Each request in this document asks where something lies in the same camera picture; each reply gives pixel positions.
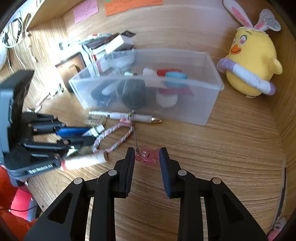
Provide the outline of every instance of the clear plastic box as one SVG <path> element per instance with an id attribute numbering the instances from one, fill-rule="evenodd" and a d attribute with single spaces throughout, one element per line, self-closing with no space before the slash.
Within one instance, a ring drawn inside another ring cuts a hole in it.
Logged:
<path id="1" fill-rule="evenodd" d="M 179 69 L 187 79 L 154 71 Z M 84 109 L 152 115 L 205 125 L 224 84 L 207 53 L 175 49 L 113 52 L 88 66 L 69 83 Z"/>

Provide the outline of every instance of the blue object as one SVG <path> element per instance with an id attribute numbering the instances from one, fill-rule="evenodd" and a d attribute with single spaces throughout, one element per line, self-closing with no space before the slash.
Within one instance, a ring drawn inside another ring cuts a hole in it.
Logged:
<path id="1" fill-rule="evenodd" d="M 181 73 L 181 72 L 177 72 L 177 71 L 166 72 L 165 77 L 178 78 L 178 79 L 187 79 L 186 74 Z M 183 87 L 187 86 L 186 84 L 173 83 L 173 82 L 170 82 L 170 81 L 165 81 L 164 84 L 167 87 L 170 87 L 170 88 L 183 88 Z"/>
<path id="2" fill-rule="evenodd" d="M 56 131 L 60 137 L 81 136 L 89 130 L 88 127 L 63 127 Z"/>

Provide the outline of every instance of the white pen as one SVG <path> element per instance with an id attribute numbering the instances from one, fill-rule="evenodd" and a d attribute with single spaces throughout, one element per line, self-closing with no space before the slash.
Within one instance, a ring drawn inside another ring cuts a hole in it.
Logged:
<path id="1" fill-rule="evenodd" d="M 129 113 L 120 113 L 120 112 L 105 112 L 105 111 L 90 111 L 90 115 L 104 115 L 110 117 L 110 119 L 120 120 L 127 119 Z M 162 120 L 152 117 L 152 115 L 134 115 L 134 121 L 145 122 L 145 123 L 161 123 Z"/>

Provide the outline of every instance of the pink braided lanyard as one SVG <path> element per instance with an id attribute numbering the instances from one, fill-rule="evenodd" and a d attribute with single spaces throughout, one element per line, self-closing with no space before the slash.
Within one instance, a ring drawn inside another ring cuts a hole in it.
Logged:
<path id="1" fill-rule="evenodd" d="M 110 148 L 108 148 L 108 149 L 106 149 L 104 151 L 106 151 L 106 152 L 113 151 L 116 147 L 118 147 L 121 143 L 123 143 L 126 140 L 126 138 L 128 138 L 131 135 L 131 133 L 134 131 L 133 121 L 132 120 L 121 119 L 120 123 L 118 123 L 115 126 L 105 130 L 103 133 L 101 133 L 97 137 L 97 139 L 94 142 L 93 148 L 92 148 L 93 153 L 97 153 L 97 152 L 102 151 L 102 150 L 99 150 L 99 145 L 102 142 L 102 140 L 106 136 L 110 135 L 115 130 L 117 130 L 117 129 L 121 128 L 121 127 L 130 127 L 130 129 L 118 142 L 114 143 Z"/>

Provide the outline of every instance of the small white box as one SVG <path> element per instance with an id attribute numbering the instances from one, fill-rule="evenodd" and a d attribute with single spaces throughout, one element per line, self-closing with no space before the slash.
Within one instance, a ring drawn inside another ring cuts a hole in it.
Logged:
<path id="1" fill-rule="evenodd" d="M 105 51 L 109 54 L 113 51 L 127 50 L 132 46 L 134 46 L 132 39 L 120 34 L 105 46 Z"/>

